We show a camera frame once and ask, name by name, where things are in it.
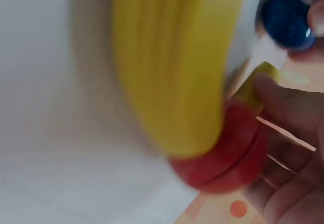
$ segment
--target orange dot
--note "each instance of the orange dot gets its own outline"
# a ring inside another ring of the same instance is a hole
[[[230,212],[234,217],[241,218],[246,215],[247,211],[247,205],[241,200],[234,201],[231,204]]]
[[[263,219],[263,217],[259,214],[257,214],[253,220],[252,220],[252,224],[267,224],[265,222],[265,220]]]

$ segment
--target skin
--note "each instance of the skin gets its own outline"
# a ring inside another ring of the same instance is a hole
[[[322,4],[316,0],[310,9],[311,25]],[[290,56],[298,61],[324,61],[323,51],[324,42],[319,39],[310,51]],[[269,128],[270,157],[244,195],[269,224],[324,223],[324,94],[280,87],[265,74],[257,77],[255,90],[265,105],[262,118],[316,150]]]

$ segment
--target red plastic piece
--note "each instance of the red plastic piece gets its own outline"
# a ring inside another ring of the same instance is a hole
[[[219,141],[210,152],[195,159],[170,159],[170,164],[189,186],[224,193],[256,179],[266,151],[265,128],[245,106],[232,104],[226,111]]]

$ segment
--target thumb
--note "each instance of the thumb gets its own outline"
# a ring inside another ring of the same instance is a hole
[[[318,1],[310,7],[308,23],[316,36],[324,36],[324,0]]]
[[[258,75],[254,82],[264,104],[261,117],[301,140],[317,141],[317,129],[324,118],[324,94],[281,87],[266,74]]]

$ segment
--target fingernail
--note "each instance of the fingernail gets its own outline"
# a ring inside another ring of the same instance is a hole
[[[276,82],[266,73],[260,73],[256,76],[255,86],[258,90],[269,89],[276,85]]]
[[[308,20],[316,36],[324,36],[324,1],[314,4],[308,13]]]

